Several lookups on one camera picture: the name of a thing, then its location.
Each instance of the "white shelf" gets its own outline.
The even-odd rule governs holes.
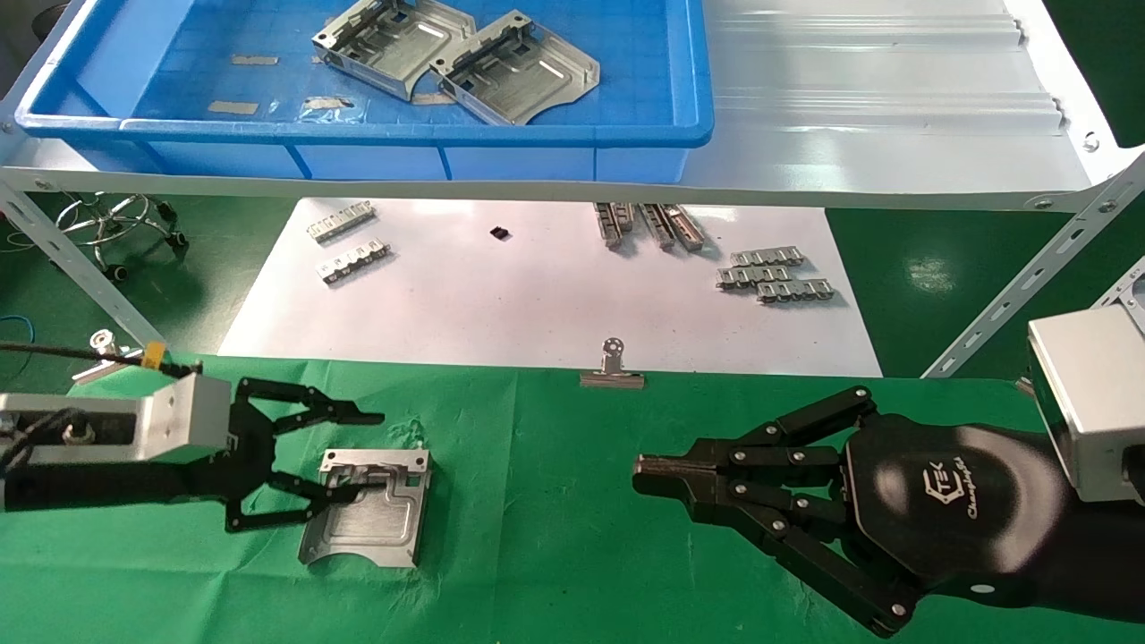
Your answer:
[[[1016,11],[1036,28],[1025,39]],[[2,176],[19,190],[951,210],[1060,194],[1052,210],[1076,211],[1091,194],[1074,193],[1136,154],[1112,136],[1080,148],[1079,128],[1107,128],[1040,0],[706,0],[705,22],[717,127],[678,186],[113,174],[18,133],[0,138]]]
[[[324,246],[307,227],[354,199],[299,202],[220,355],[591,369],[616,336],[632,370],[882,375],[821,209],[689,206],[709,243],[688,254],[640,221],[607,250],[586,203],[371,202],[376,221]],[[392,259],[318,278],[374,237]],[[835,299],[763,306],[716,289],[728,253],[776,244],[797,245],[808,261],[792,273],[827,277]]]

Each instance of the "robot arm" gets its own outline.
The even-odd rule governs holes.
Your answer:
[[[808,446],[852,426],[842,453]],[[682,457],[641,455],[632,482],[735,528],[882,637],[931,594],[1145,622],[1145,510],[1083,503],[1045,435],[922,425],[854,387]],[[830,498],[798,489],[823,485]]]
[[[307,410],[271,419],[252,399]],[[17,419],[0,434],[0,510],[216,501],[228,532],[301,524],[368,487],[327,488],[275,470],[278,435],[327,421],[385,421],[314,387],[254,378],[238,383],[231,402],[230,383],[194,372],[141,400],[5,394],[0,413]],[[309,503],[245,515],[243,500],[262,485]]]

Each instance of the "black cable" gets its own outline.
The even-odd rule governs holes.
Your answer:
[[[41,353],[45,355],[57,355],[60,358],[77,358],[79,360],[106,360],[109,362],[118,362],[120,364],[131,364],[133,367],[142,367],[143,358],[126,358],[123,355],[108,354],[104,355],[93,350],[79,350],[79,348],[68,348],[62,346],[44,346],[33,345],[26,343],[0,343],[0,351],[11,351],[17,353]],[[172,378],[183,378],[190,376],[191,374],[202,374],[203,366],[187,366],[187,364],[159,364],[158,371]]]
[[[57,409],[52,414],[38,418],[34,423],[27,426],[22,434],[16,437],[16,440],[8,446],[8,449],[0,454],[0,479],[8,476],[8,468],[11,463],[19,457],[26,450],[32,449],[34,440],[38,434],[49,431],[53,429],[58,429],[60,434],[66,431],[68,425],[76,424],[77,419],[84,418],[85,413],[82,409],[77,409],[74,407],[65,407],[63,409]]]

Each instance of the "logo on robotic hand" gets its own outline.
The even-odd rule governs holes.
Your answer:
[[[930,469],[923,470],[923,482],[926,485],[926,494],[938,498],[943,505],[949,505],[957,498],[966,496],[970,490],[970,504],[966,506],[966,516],[971,519],[978,518],[978,487],[971,478],[970,468],[956,457],[954,460],[957,472],[947,470],[943,463],[929,462]]]

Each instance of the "metal shelf frame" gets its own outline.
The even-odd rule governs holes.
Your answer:
[[[709,0],[711,3],[732,6],[745,0]],[[1027,184],[1027,189],[1016,191],[940,193],[926,191],[901,194],[879,191],[840,191],[837,189],[797,191],[773,189],[764,186],[752,189],[742,178],[724,180],[719,173],[708,170],[713,159],[727,156],[732,143],[718,142],[693,154],[694,162],[685,171],[685,181],[678,186],[638,186],[578,182],[330,182],[268,180],[218,176],[166,176],[150,174],[98,172],[60,141],[30,140],[16,127],[14,113],[16,103],[32,84],[35,73],[49,61],[50,53],[60,41],[63,31],[81,9],[82,2],[74,1],[69,7],[61,25],[29,63],[8,96],[0,101],[0,210],[9,220],[55,261],[84,291],[98,304],[137,344],[161,340],[159,331],[135,309],[134,306],[79,252],[79,250],[55,227],[25,193],[30,191],[78,191],[93,193],[148,193],[164,195],[230,195],[230,196],[283,196],[303,197],[385,197],[385,198],[435,198],[435,199],[504,199],[504,201],[563,201],[563,202],[660,202],[710,205],[774,205],[816,207],[878,207],[919,209],[949,211],[1027,211],[1075,213],[1066,226],[1020,270],[988,307],[968,327],[951,345],[934,361],[923,377],[948,377],[955,374],[1006,321],[1009,321],[1037,291],[1047,284],[1066,264],[1091,241],[1105,226],[1120,214],[1130,202],[1145,189],[1145,147],[1137,150],[1103,150],[1091,157],[1080,156],[1085,174],[1096,179],[1106,175],[1110,168],[1120,167],[1124,159],[1132,158],[1127,167],[1107,173],[1108,178],[1088,188],[1074,190],[1045,190]],[[1052,31],[1052,23],[1044,9],[1036,10],[1040,0],[1005,0],[1005,8],[1019,19],[1024,29]],[[719,21],[710,21],[709,29],[719,29]],[[1104,118],[1084,87],[1080,72],[1072,68],[1072,60],[1060,42],[1030,46],[1033,64],[1039,69],[1060,70],[1063,55],[1069,64],[1066,73],[1056,72],[1056,81],[1048,89],[1069,95],[1063,101],[1067,113],[1083,115],[1089,124],[1101,121],[1097,127],[1104,133]],[[713,77],[719,73],[721,55],[712,52]],[[1091,136],[1079,134],[1077,128],[1067,129],[1067,144],[1085,147]],[[1105,139],[1112,141],[1112,136]],[[739,159],[728,159],[726,166],[734,166]],[[935,172],[950,171],[935,168]]]

